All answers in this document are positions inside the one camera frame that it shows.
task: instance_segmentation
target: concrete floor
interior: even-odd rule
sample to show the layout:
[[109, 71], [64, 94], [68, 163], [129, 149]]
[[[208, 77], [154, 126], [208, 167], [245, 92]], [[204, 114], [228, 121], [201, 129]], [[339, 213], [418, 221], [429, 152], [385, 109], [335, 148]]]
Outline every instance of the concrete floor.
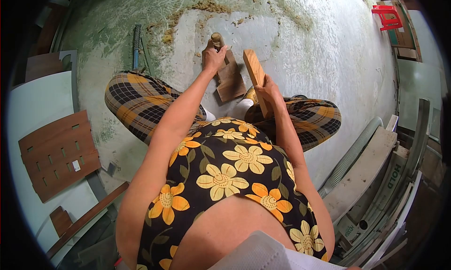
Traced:
[[[386, 124], [395, 112], [392, 49], [370, 11], [378, 0], [214, 0], [231, 14], [187, 8], [198, 1], [87, 0], [71, 17], [62, 50], [78, 49], [79, 104], [87, 109], [102, 165], [118, 165], [114, 178], [101, 172], [107, 192], [132, 179], [147, 149], [110, 113], [103, 98], [110, 78], [132, 68], [136, 23], [143, 25], [156, 76], [179, 91], [199, 74], [201, 59], [195, 53], [218, 31], [239, 64], [243, 49], [254, 49], [283, 95], [334, 102], [341, 110], [341, 129], [305, 154], [317, 188], [374, 116]], [[171, 15], [179, 11], [183, 14], [174, 27], [174, 42], [165, 44], [161, 38], [171, 27]], [[243, 23], [235, 26], [239, 19]], [[146, 32], [151, 23], [156, 26]], [[250, 87], [245, 68], [241, 74]], [[218, 102], [216, 86], [211, 81], [202, 105], [219, 117], [240, 99]]]

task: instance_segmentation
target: flexible hose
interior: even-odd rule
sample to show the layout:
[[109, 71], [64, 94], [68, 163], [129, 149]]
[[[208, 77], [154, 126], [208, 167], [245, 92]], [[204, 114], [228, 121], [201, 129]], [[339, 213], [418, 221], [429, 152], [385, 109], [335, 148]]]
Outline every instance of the flexible hose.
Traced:
[[364, 131], [355, 140], [351, 148], [346, 152], [346, 154], [341, 158], [338, 164], [335, 166], [334, 170], [330, 174], [327, 181], [319, 189], [318, 193], [321, 198], [324, 198], [327, 194], [335, 188], [336, 185], [343, 179], [349, 167], [357, 159], [358, 155], [362, 149], [366, 146], [371, 136], [374, 134], [379, 126], [384, 126], [380, 117], [376, 116], [373, 118], [368, 125], [365, 127]]

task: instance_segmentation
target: red plastic chair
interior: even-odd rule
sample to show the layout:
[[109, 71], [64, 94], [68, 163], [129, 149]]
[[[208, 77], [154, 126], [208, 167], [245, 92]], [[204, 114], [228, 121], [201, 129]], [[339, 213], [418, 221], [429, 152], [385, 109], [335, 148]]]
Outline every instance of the red plastic chair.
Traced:
[[[399, 18], [398, 12], [394, 6], [373, 5], [371, 12], [373, 14], [378, 14], [381, 18], [383, 25], [383, 27], [381, 27], [381, 31], [402, 27], [401, 19]], [[394, 14], [396, 19], [386, 19], [384, 14]]]

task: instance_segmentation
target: person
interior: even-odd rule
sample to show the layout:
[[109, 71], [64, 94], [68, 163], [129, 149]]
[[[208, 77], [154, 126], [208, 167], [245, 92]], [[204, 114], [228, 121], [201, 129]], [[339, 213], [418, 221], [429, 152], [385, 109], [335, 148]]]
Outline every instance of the person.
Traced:
[[[329, 213], [309, 177], [303, 152], [341, 125], [335, 104], [286, 98], [271, 77], [251, 88], [245, 118], [208, 120], [200, 105], [224, 61], [211, 40], [202, 71], [180, 93], [165, 82], [124, 71], [105, 102], [148, 144], [121, 202], [116, 243], [131, 269], [207, 269], [261, 230], [285, 248], [328, 261]], [[264, 119], [257, 91], [272, 105]]]

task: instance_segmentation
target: right hand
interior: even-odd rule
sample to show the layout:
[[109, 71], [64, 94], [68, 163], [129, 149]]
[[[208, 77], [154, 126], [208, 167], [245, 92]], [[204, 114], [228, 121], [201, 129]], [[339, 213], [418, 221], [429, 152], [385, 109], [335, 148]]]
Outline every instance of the right hand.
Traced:
[[278, 102], [284, 102], [283, 96], [279, 91], [279, 87], [274, 83], [271, 76], [265, 74], [265, 86], [261, 87], [259, 85], [254, 86], [254, 89], [261, 97], [275, 105]]
[[213, 46], [213, 41], [208, 40], [208, 44], [204, 51], [202, 51], [202, 70], [209, 71], [213, 75], [217, 73], [224, 58], [226, 57], [227, 45], [223, 46], [219, 52]]

